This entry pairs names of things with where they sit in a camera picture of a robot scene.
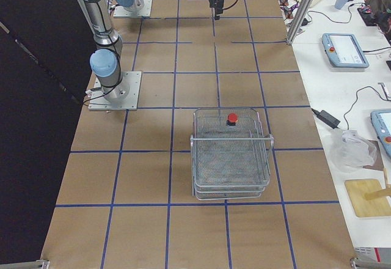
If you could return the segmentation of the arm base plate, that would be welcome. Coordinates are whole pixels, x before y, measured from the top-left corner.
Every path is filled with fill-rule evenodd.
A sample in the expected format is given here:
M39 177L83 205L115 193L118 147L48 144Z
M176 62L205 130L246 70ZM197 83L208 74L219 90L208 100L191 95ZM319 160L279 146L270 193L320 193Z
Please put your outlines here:
M91 111L124 111L137 110L142 72L122 72L122 82L109 94L101 91L101 84L95 78L94 87L88 99L88 109Z
M118 5L114 9L114 18L149 18L153 0L144 0L144 7L138 12L130 12Z

